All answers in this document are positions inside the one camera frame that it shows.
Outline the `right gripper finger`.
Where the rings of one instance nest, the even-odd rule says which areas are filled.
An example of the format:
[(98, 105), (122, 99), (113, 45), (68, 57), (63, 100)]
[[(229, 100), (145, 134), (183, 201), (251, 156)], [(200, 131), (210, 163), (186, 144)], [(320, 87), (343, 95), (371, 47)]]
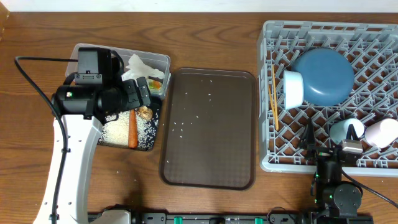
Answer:
[(346, 139), (347, 140), (358, 140), (359, 139), (358, 135), (356, 134), (356, 130), (355, 130), (355, 127), (353, 124), (350, 124), (348, 126), (348, 130), (346, 133)]
[(308, 123), (300, 137), (299, 146), (301, 149), (312, 149), (315, 146), (315, 135), (313, 130), (312, 119), (307, 119)]

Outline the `light blue cup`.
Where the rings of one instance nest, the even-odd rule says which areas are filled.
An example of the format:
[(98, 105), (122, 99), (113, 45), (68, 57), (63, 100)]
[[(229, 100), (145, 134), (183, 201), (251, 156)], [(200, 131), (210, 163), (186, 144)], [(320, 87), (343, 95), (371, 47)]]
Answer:
[(343, 121), (339, 121), (331, 126), (330, 128), (330, 138), (335, 144), (340, 144), (343, 139), (346, 139), (346, 134), (348, 132), (349, 125), (354, 126), (357, 137), (361, 137), (364, 133), (364, 124), (356, 119), (350, 118)]

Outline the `white paper napkin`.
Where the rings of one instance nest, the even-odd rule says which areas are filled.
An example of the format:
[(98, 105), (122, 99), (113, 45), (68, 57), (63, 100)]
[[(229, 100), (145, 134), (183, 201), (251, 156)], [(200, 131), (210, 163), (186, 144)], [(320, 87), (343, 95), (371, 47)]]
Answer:
[(131, 56), (128, 60), (126, 70), (127, 71), (122, 74), (123, 81), (137, 80), (140, 77), (144, 77), (145, 79), (152, 77), (161, 80), (165, 78), (164, 72), (146, 65), (136, 54)]

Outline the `pink cup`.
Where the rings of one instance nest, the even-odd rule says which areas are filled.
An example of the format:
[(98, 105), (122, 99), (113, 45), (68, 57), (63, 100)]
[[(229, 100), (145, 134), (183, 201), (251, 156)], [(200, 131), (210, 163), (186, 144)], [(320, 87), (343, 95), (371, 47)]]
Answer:
[(386, 118), (365, 131), (365, 139), (371, 145), (384, 148), (397, 139), (397, 120)]

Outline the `orange carrot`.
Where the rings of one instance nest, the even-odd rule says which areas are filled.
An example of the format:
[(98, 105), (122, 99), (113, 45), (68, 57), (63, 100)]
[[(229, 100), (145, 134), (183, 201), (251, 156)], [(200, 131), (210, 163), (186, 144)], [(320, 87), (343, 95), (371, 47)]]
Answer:
[(137, 145), (138, 145), (138, 137), (137, 137), (136, 114), (134, 110), (131, 110), (129, 114), (128, 146), (129, 148), (134, 149), (137, 147)]

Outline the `light blue rice bowl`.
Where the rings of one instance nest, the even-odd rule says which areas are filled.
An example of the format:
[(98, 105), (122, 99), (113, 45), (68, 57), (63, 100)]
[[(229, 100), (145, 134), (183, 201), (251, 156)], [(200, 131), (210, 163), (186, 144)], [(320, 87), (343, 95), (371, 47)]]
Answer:
[(297, 108), (303, 103), (303, 78), (299, 72), (285, 70), (283, 77), (285, 109)]

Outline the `wooden chopsticks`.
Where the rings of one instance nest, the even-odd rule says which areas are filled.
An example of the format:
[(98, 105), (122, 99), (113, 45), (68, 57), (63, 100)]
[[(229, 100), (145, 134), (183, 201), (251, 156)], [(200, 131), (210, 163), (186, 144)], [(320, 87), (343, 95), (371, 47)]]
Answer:
[(272, 91), (273, 91), (273, 103), (274, 103), (274, 121), (275, 121), (275, 130), (279, 130), (279, 119), (278, 119), (278, 107), (277, 107), (277, 92), (275, 86), (275, 71), (274, 64), (271, 64), (271, 72), (272, 72)]

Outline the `dark blue plate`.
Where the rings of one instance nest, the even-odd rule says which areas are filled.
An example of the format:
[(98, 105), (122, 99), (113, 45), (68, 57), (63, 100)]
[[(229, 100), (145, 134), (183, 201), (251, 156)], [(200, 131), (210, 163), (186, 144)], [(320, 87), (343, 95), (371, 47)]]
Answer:
[(349, 97), (354, 70), (340, 53), (327, 48), (309, 50), (292, 65), (303, 78), (303, 99), (318, 106), (334, 106)]

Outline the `snack wrapper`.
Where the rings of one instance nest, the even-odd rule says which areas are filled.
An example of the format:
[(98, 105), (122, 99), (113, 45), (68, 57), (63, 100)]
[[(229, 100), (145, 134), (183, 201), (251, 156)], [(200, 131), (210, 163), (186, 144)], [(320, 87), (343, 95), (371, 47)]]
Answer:
[(162, 89), (162, 82), (160, 82), (160, 81), (148, 78), (147, 83), (148, 83), (150, 90), (160, 91)]

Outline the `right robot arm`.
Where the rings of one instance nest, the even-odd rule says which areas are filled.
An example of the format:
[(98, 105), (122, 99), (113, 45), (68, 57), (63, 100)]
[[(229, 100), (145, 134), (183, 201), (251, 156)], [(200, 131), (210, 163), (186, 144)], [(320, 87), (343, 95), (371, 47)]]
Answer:
[(307, 119), (298, 146), (304, 151), (305, 160), (316, 166), (310, 187), (316, 207), (301, 213), (297, 223), (349, 223), (358, 216), (363, 190), (342, 180), (342, 165), (353, 162), (356, 154), (343, 151), (341, 146), (317, 146), (315, 140), (312, 120)]

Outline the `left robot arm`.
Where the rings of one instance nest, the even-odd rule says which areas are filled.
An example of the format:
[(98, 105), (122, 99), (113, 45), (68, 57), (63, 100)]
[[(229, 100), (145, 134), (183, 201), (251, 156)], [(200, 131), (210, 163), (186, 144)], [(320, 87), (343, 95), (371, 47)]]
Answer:
[(146, 151), (154, 145), (164, 72), (135, 52), (81, 47), (52, 97), (54, 145), (36, 223), (88, 223), (97, 145)]

